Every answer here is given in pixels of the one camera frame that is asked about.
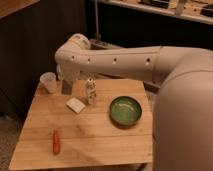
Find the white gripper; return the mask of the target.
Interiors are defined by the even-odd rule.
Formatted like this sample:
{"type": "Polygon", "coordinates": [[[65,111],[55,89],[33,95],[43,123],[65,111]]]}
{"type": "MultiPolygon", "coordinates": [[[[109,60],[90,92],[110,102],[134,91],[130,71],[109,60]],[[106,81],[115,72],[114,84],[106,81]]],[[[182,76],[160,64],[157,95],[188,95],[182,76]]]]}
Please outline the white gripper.
{"type": "Polygon", "coordinates": [[[73,85],[77,80],[76,75],[68,75],[62,79],[61,93],[66,95],[72,94],[73,85]]]}

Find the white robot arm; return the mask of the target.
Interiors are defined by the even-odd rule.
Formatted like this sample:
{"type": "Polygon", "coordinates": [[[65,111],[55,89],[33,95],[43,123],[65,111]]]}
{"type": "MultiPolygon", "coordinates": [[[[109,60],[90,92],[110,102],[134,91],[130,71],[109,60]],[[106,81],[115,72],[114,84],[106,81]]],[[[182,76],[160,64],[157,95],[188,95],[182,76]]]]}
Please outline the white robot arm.
{"type": "Polygon", "coordinates": [[[153,171],[213,171],[213,50],[149,46],[95,50],[82,34],[55,52],[62,79],[81,71],[159,87],[153,110],[153,171]]]}

